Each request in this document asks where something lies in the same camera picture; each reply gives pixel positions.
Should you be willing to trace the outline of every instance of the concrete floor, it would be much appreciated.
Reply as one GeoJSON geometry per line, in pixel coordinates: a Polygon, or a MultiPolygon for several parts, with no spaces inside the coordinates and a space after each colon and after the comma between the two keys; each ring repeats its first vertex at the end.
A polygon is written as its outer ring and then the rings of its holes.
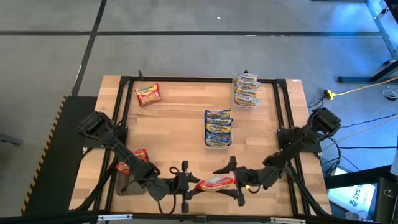
{"type": "MultiPolygon", "coordinates": [[[[0,30],[91,30],[100,0],[3,0],[0,30]]],[[[372,0],[375,10],[382,1],[372,0]]],[[[381,21],[391,40],[397,24],[381,21]]],[[[377,27],[363,3],[309,0],[108,1],[99,30],[364,31],[377,27]]],[[[62,96],[70,94],[88,37],[0,37],[0,133],[24,140],[0,146],[0,217],[19,215],[34,169],[62,96]]],[[[97,37],[80,95],[95,96],[103,75],[228,77],[245,69],[267,78],[303,80],[307,101],[324,89],[360,85],[336,82],[341,75],[370,76],[391,55],[380,37],[97,37]]],[[[391,85],[398,92],[398,86],[391,85]]],[[[377,86],[327,101],[343,124],[397,112],[377,86]]],[[[342,129],[339,139],[370,127],[342,129]]],[[[393,146],[397,121],[341,142],[341,146],[393,146]]],[[[360,169],[391,164],[395,149],[346,149],[360,169]]],[[[336,156],[331,147],[323,159],[336,156]]],[[[349,170],[355,168],[341,161],[349,170]]]]}

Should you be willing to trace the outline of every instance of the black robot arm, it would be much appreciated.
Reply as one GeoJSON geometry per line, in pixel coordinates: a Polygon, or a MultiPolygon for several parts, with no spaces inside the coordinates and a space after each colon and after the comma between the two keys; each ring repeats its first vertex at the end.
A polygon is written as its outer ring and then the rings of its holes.
{"type": "Polygon", "coordinates": [[[234,172],[239,183],[238,187],[262,185],[267,190],[268,187],[274,185],[278,178],[282,177],[283,172],[286,172],[297,183],[315,213],[317,215],[327,215],[327,212],[311,196],[311,193],[288,161],[304,151],[309,145],[334,135],[341,126],[340,122],[339,117],[326,108],[313,110],[304,127],[292,128],[285,136],[283,142],[286,147],[264,159],[262,162],[264,168],[253,170],[246,167],[236,167],[236,158],[231,156],[229,164],[215,171],[214,174],[234,172]]]}
{"type": "Polygon", "coordinates": [[[119,131],[106,114],[95,111],[80,123],[78,129],[84,137],[100,142],[124,161],[131,175],[141,187],[147,187],[153,199],[162,200],[170,192],[170,183],[157,177],[160,174],[158,168],[140,160],[118,139],[119,131]]]}

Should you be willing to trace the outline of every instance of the wooden table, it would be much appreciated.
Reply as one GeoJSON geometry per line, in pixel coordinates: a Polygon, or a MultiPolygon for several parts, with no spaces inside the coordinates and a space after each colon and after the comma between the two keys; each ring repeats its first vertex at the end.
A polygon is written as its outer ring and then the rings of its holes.
{"type": "MultiPolygon", "coordinates": [[[[120,76],[104,76],[96,104],[97,111],[103,111],[112,117],[120,76]]],[[[276,130],[277,112],[272,85],[262,84],[260,105],[254,110],[232,109],[233,146],[226,151],[212,151],[205,148],[203,135],[203,114],[205,110],[223,110],[232,108],[230,83],[200,82],[148,82],[135,81],[133,89],[158,83],[162,102],[141,108],[136,94],[131,96],[127,119],[129,132],[126,146],[135,151],[147,149],[149,159],[162,172],[160,177],[173,177],[170,166],[180,167],[184,160],[189,161],[189,171],[198,178],[208,179],[214,170],[224,167],[229,157],[234,155],[238,166],[252,169],[263,167],[262,161],[278,151],[276,130]]],[[[300,80],[287,80],[290,104],[296,126],[305,125],[308,109],[300,80]]],[[[122,97],[119,118],[123,112],[122,97]]],[[[285,105],[282,102],[284,121],[285,105]]],[[[81,162],[70,209],[79,206],[98,181],[104,149],[92,150],[81,162]]],[[[301,153],[305,183],[317,202],[330,213],[330,205],[323,181],[320,161],[312,153],[301,153]]],[[[100,208],[104,208],[108,186],[103,190],[100,208]]],[[[190,213],[213,215],[279,215],[291,216],[289,191],[286,177],[279,179],[268,190],[250,194],[243,189],[246,204],[239,207],[231,197],[201,193],[189,201],[190,213]]],[[[299,212],[303,213],[300,191],[296,186],[299,212]]],[[[171,209],[173,199],[167,195],[160,203],[163,211],[171,209]]],[[[181,213],[181,196],[177,196],[174,213],[181,213]]],[[[157,202],[148,193],[144,195],[113,195],[112,212],[159,213],[157,202]]]]}

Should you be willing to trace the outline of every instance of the ramen package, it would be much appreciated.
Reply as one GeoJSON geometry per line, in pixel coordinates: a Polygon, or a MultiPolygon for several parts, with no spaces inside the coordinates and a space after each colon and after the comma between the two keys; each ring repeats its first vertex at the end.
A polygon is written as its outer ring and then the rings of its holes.
{"type": "Polygon", "coordinates": [[[215,135],[215,136],[218,136],[218,137],[221,137],[221,138],[225,138],[225,139],[229,139],[231,137],[231,133],[215,134],[215,133],[211,133],[209,131],[206,131],[206,135],[205,135],[206,138],[207,138],[207,136],[210,136],[210,135],[215,135]]]}
{"type": "Polygon", "coordinates": [[[222,138],[221,136],[215,134],[206,135],[206,145],[207,146],[228,146],[229,138],[222,138]]]}
{"type": "Polygon", "coordinates": [[[207,118],[229,118],[231,116],[231,109],[222,110],[222,111],[206,110],[205,116],[207,118]]]}
{"type": "Polygon", "coordinates": [[[214,192],[217,190],[228,189],[236,184],[233,174],[215,175],[208,180],[201,180],[195,186],[196,189],[214,192]]]}
{"type": "Polygon", "coordinates": [[[209,124],[218,124],[221,126],[231,125],[233,119],[226,118],[226,119],[218,119],[218,118],[206,118],[206,122],[209,124]]]}
{"type": "Polygon", "coordinates": [[[135,90],[138,97],[139,106],[147,106],[149,104],[162,100],[159,93],[159,84],[153,84],[139,90],[135,90]]]}
{"type": "Polygon", "coordinates": [[[233,75],[235,83],[239,83],[238,79],[242,79],[244,81],[256,82],[258,76],[257,74],[251,74],[251,73],[233,73],[233,75]]]}
{"type": "Polygon", "coordinates": [[[240,84],[242,82],[256,82],[257,81],[257,75],[253,74],[242,74],[236,76],[236,83],[240,84]]]}
{"type": "Polygon", "coordinates": [[[260,90],[257,89],[244,89],[241,87],[237,87],[235,93],[243,96],[250,96],[250,97],[256,97],[257,93],[260,92],[260,90]]]}
{"type": "MultiPolygon", "coordinates": [[[[138,159],[140,159],[141,161],[148,162],[148,153],[146,149],[138,149],[134,151],[133,154],[137,156],[138,159]]],[[[130,167],[125,162],[120,162],[116,164],[116,168],[125,176],[130,176],[130,167]]]]}
{"type": "Polygon", "coordinates": [[[231,133],[232,127],[231,125],[221,126],[217,124],[206,123],[206,130],[215,134],[229,134],[231,133]]]}
{"type": "Polygon", "coordinates": [[[235,94],[234,102],[238,106],[256,106],[259,104],[260,100],[250,96],[242,96],[239,94],[235,94]]]}
{"type": "Polygon", "coordinates": [[[258,89],[261,83],[252,81],[243,81],[238,83],[237,87],[248,88],[248,89],[258,89]]]}

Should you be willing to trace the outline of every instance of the black cable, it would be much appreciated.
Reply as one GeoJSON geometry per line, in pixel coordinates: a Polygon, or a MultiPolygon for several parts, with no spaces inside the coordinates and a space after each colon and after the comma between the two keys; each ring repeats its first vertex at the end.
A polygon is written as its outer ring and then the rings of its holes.
{"type": "Polygon", "coordinates": [[[340,165],[340,160],[341,160],[341,150],[340,150],[340,147],[338,146],[336,140],[334,140],[333,138],[328,138],[328,139],[330,139],[331,141],[333,141],[333,143],[336,144],[338,157],[337,157],[337,158],[334,158],[334,159],[331,159],[331,160],[329,160],[329,161],[326,161],[326,162],[324,162],[324,163],[321,164],[321,166],[323,166],[323,165],[325,165],[325,164],[327,164],[327,163],[329,163],[329,162],[334,161],[334,163],[332,163],[332,165],[331,165],[326,171],[322,171],[322,172],[324,172],[324,173],[326,173],[326,174],[330,174],[330,173],[332,173],[334,170],[336,170],[337,167],[340,165]]]}
{"type": "Polygon", "coordinates": [[[340,149],[398,149],[398,146],[355,146],[355,147],[339,147],[340,149]]]}
{"type": "MultiPolygon", "coordinates": [[[[174,175],[179,175],[179,173],[180,173],[180,170],[177,168],[177,167],[170,167],[169,168],[169,171],[170,171],[170,173],[171,174],[174,174],[174,175]]],[[[177,198],[176,198],[176,196],[175,196],[175,193],[179,190],[179,188],[180,188],[180,182],[178,182],[178,185],[177,185],[177,187],[175,188],[175,190],[172,192],[172,194],[173,194],[173,207],[172,207],[172,209],[171,209],[171,211],[168,213],[169,215],[170,214],[173,214],[173,212],[174,212],[174,210],[175,210],[175,204],[176,204],[176,201],[177,201],[177,198]]],[[[157,207],[159,208],[159,211],[160,211],[160,214],[164,214],[164,212],[163,212],[163,210],[162,210],[162,206],[160,205],[160,201],[157,201],[157,207]]]]}
{"type": "Polygon", "coordinates": [[[323,101],[323,99],[325,99],[325,96],[309,102],[307,104],[307,108],[313,108],[314,106],[318,105],[321,101],[323,101]]]}
{"type": "Polygon", "coordinates": [[[347,159],[345,156],[341,155],[344,159],[346,159],[351,165],[353,165],[358,171],[361,171],[356,165],[354,165],[349,159],[347,159]]]}
{"type": "Polygon", "coordinates": [[[397,115],[397,114],[393,114],[393,115],[385,116],[385,117],[381,117],[381,118],[376,118],[376,119],[373,119],[373,120],[370,120],[370,121],[364,121],[364,122],[361,122],[361,123],[358,123],[358,124],[351,124],[351,125],[348,125],[348,126],[342,126],[340,128],[349,128],[349,127],[352,127],[352,126],[355,126],[355,125],[360,125],[360,124],[364,124],[364,123],[370,123],[370,122],[377,121],[377,120],[384,119],[384,118],[390,118],[390,117],[395,116],[395,115],[397,115]]]}
{"type": "Polygon", "coordinates": [[[248,191],[249,191],[250,193],[252,193],[252,194],[256,194],[256,193],[258,193],[258,192],[260,191],[260,187],[261,187],[261,186],[259,186],[259,187],[257,188],[257,190],[250,190],[250,189],[248,189],[248,191]]]}
{"type": "MultiPolygon", "coordinates": [[[[177,198],[175,196],[175,194],[173,194],[173,208],[171,209],[171,211],[168,213],[169,215],[173,214],[174,210],[175,210],[175,202],[177,201],[177,198]]],[[[160,214],[164,214],[163,210],[162,210],[162,206],[160,205],[160,202],[157,201],[157,207],[159,208],[160,214]]]]}

